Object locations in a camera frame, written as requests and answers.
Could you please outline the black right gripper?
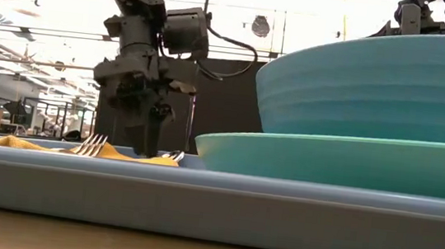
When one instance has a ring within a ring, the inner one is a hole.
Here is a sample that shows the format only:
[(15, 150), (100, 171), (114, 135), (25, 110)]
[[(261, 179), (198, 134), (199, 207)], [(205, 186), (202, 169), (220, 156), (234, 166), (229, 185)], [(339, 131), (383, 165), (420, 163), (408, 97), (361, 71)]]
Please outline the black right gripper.
[(395, 20), (399, 27), (392, 27), (391, 21), (379, 29), (372, 37), (397, 35), (398, 29), (401, 35), (432, 35), (445, 33), (445, 21), (435, 21), (431, 14), (430, 3), (436, 0), (402, 0), (397, 3), (394, 12)]

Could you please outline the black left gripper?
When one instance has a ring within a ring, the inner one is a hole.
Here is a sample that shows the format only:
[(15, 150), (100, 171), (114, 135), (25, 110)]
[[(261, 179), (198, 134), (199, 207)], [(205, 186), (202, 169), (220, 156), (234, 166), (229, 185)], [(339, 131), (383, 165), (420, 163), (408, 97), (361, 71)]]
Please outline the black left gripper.
[(126, 120), (123, 145), (155, 157), (161, 125), (175, 118), (166, 97), (170, 92), (196, 93), (197, 72), (189, 60), (134, 54), (105, 59), (93, 68), (93, 77), (102, 97)]

